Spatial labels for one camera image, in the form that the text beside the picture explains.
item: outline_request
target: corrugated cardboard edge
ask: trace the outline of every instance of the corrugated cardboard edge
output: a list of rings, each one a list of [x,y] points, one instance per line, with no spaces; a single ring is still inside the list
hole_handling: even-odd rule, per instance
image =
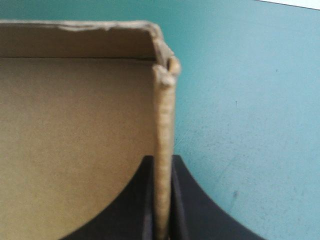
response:
[[[0,20],[1,25],[58,28],[65,31],[135,29],[149,32],[154,46],[154,214],[155,238],[168,238],[171,195],[171,161],[174,151],[176,84],[181,67],[167,46],[160,27],[149,21],[46,21]]]

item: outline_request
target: brown cardboard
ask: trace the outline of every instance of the brown cardboard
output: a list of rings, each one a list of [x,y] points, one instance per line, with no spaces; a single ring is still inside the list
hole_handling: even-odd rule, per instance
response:
[[[179,71],[146,21],[0,21],[0,239],[74,231],[144,155],[164,239]]]

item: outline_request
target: blue-green surface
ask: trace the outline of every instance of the blue-green surface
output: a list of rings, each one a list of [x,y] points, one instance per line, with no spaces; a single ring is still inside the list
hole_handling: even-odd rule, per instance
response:
[[[158,23],[183,67],[175,152],[251,230],[320,239],[320,11],[253,0],[0,0],[0,18]]]

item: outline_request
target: cardboard box flap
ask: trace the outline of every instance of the cardboard box flap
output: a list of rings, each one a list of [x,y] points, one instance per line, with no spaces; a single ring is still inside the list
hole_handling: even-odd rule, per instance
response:
[[[173,52],[148,21],[0,20],[0,57],[156,59]]]

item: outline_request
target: cardboard box wall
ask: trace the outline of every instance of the cardboard box wall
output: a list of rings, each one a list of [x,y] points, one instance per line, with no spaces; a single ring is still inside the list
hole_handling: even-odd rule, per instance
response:
[[[179,71],[146,21],[0,21],[0,239],[76,230],[145,155],[163,239]]]

